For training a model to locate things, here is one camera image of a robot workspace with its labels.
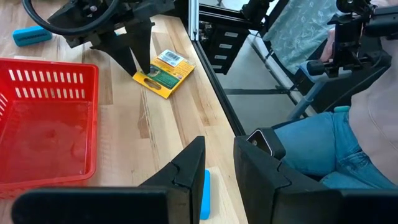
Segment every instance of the blue jeans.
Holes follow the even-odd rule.
[[[277,129],[282,162],[333,189],[396,189],[362,151],[348,113],[322,113]]]

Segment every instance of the screw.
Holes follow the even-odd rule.
[[[97,7],[96,6],[90,6],[90,11],[91,12],[96,12],[97,11]]]

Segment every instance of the blue foam block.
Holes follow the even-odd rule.
[[[12,38],[18,47],[36,44],[52,39],[52,33],[40,26],[18,29],[12,33]]]
[[[201,200],[200,219],[207,220],[210,217],[210,171],[205,170],[205,184],[203,185],[203,197]]]
[[[350,109],[350,106],[338,106],[335,108],[335,113],[344,113],[348,112]]]

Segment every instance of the red plastic basket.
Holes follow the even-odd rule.
[[[0,58],[0,198],[85,185],[96,169],[98,68]]]

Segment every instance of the wooden table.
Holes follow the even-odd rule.
[[[48,18],[66,1],[39,1]],[[151,57],[165,49],[196,64],[195,71],[165,100],[140,86],[108,55],[89,44],[71,49],[53,40],[18,48],[14,29],[35,26],[21,0],[0,2],[0,57],[39,57],[99,66],[98,166],[93,186],[135,186],[155,174],[195,137],[206,137],[206,167],[212,173],[211,218],[203,223],[247,223],[233,162],[234,134],[180,19],[155,16]],[[0,201],[0,223],[12,223],[11,201]]]

